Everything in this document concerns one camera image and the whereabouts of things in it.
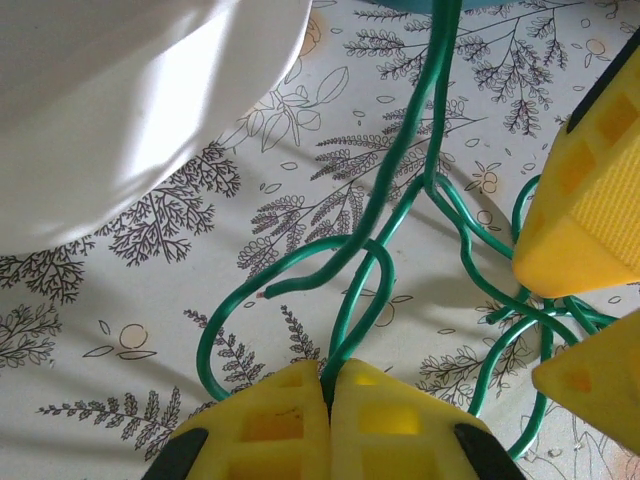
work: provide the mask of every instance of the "white bowl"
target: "white bowl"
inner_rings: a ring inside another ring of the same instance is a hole
[[[0,254],[95,231],[291,67],[311,0],[0,3]]]

